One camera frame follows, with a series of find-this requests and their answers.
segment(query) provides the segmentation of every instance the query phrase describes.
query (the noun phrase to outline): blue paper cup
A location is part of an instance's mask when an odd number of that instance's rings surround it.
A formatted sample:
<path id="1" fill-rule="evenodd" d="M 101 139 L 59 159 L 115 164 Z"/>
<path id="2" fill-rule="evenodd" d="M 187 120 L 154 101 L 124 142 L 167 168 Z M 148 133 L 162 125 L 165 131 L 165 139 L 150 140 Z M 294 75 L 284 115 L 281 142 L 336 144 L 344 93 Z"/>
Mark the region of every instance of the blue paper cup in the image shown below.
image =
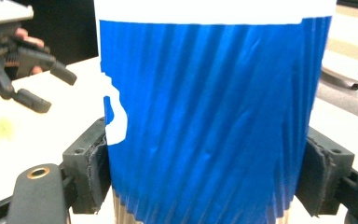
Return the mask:
<path id="1" fill-rule="evenodd" d="M 275 222 L 295 194 L 330 16 L 212 4 L 202 17 L 196 4 L 135 19 L 111 4 L 96 8 L 117 15 L 99 20 L 101 67 L 119 91 L 105 98 L 117 215 Z"/>

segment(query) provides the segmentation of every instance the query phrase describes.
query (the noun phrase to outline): white countertop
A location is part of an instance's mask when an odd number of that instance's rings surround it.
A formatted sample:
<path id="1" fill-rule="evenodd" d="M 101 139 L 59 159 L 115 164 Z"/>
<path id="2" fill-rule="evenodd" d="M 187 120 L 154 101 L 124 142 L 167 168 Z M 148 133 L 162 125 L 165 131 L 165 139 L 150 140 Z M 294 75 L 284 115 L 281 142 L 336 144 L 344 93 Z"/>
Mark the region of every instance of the white countertop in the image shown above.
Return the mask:
<path id="1" fill-rule="evenodd" d="M 69 86 L 49 73 L 14 82 L 52 103 L 47 114 L 37 114 L 13 101 L 0 99 L 0 200 L 13 192 L 17 176 L 28 168 L 62 162 L 62 153 L 98 118 L 103 117 L 103 74 L 100 59 L 68 66 L 77 75 Z M 310 126 L 355 153 L 358 170 L 358 117 L 316 99 Z M 71 216 L 78 223 L 113 223 L 113 200 L 106 197 L 98 216 Z M 297 200 L 290 211 L 290 223 L 343 223 L 345 209 L 336 217 L 311 218 Z"/>

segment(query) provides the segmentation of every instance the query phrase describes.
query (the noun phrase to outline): robotic arm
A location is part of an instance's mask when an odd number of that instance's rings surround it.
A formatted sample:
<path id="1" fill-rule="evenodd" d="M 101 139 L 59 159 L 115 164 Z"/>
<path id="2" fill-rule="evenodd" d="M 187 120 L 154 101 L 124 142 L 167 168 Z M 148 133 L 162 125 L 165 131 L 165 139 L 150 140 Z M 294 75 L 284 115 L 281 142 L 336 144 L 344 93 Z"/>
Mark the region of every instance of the robotic arm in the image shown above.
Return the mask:
<path id="1" fill-rule="evenodd" d="M 20 21 L 29 20 L 34 12 L 31 7 L 24 7 L 9 0 L 0 1 L 0 96 L 14 101 L 38 113 L 46 113 L 51 103 L 21 89 L 15 91 L 12 80 L 28 77 L 35 66 L 50 73 L 69 85 L 74 85 L 76 75 L 65 68 L 56 58 L 49 54 L 49 48 L 40 48 L 15 36 Z M 7 68 L 7 64 L 17 69 Z"/>

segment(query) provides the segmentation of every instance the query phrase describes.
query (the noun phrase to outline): white table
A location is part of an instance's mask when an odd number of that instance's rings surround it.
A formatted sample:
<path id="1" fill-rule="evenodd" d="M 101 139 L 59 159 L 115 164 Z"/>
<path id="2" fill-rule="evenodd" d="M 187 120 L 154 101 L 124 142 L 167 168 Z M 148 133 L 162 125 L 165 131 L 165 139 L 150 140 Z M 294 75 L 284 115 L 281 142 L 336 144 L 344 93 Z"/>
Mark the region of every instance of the white table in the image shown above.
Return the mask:
<path id="1" fill-rule="evenodd" d="M 37 114 L 13 101 L 0 99 L 0 200 L 13 192 L 17 176 L 26 169 L 43 164 L 60 164 L 62 153 L 103 112 L 103 78 L 100 59 L 93 58 L 71 64 L 68 69 L 77 75 L 74 86 L 49 73 L 14 82 L 16 90 L 24 88 L 52 102 L 47 114 Z M 358 117 L 316 99 L 310 126 L 337 141 L 356 154 L 358 170 Z M 112 194 L 108 193 L 98 216 L 71 216 L 77 223 L 113 223 Z M 343 223 L 345 209 L 336 217 L 311 218 L 295 200 L 290 223 Z"/>

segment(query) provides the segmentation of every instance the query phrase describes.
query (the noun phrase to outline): table surface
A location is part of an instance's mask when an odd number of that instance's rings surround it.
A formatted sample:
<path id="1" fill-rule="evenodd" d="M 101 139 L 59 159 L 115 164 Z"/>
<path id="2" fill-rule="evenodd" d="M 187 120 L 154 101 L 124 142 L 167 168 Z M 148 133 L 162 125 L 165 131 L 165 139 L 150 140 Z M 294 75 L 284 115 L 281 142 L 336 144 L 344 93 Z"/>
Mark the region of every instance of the table surface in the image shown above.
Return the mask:
<path id="1" fill-rule="evenodd" d="M 13 192 L 17 176 L 32 166 L 60 164 L 62 153 L 96 119 L 103 117 L 104 74 L 100 59 L 92 58 L 68 66 L 77 75 L 69 86 L 49 72 L 15 81 L 16 90 L 24 88 L 52 102 L 47 114 L 37 114 L 13 101 L 0 99 L 0 200 Z M 310 126 L 355 153 L 353 167 L 358 170 L 358 117 L 316 99 Z M 113 197 L 105 199 L 97 216 L 71 215 L 77 223 L 113 223 Z M 298 200 L 289 211 L 289 223 L 343 223 L 346 210 L 337 216 L 310 217 Z"/>

